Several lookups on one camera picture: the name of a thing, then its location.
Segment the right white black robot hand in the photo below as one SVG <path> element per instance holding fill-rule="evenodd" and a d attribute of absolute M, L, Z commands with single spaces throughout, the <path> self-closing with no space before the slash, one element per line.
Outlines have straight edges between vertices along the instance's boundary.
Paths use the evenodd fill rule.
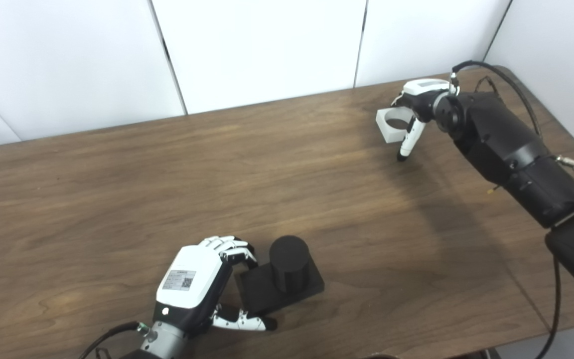
<path fill-rule="evenodd" d="M 436 120 L 438 127 L 449 134 L 460 130 L 464 125 L 464 114 L 456 101 L 459 91 L 458 80 L 417 79 L 406 82 L 391 104 L 392 108 L 406 108 L 412 112 L 397 153 L 399 162 L 408 159 L 430 121 Z"/>

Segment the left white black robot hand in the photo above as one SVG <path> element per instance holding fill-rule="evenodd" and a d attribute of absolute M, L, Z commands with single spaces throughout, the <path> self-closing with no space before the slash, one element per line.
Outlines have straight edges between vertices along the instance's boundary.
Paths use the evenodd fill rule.
<path fill-rule="evenodd" d="M 253 246 L 236 236 L 210 236 L 182 247 L 155 294 L 153 323 L 167 324 L 189 336 L 210 327 L 237 331 L 275 331 L 273 318 L 220 303 L 233 266 L 258 267 Z"/>

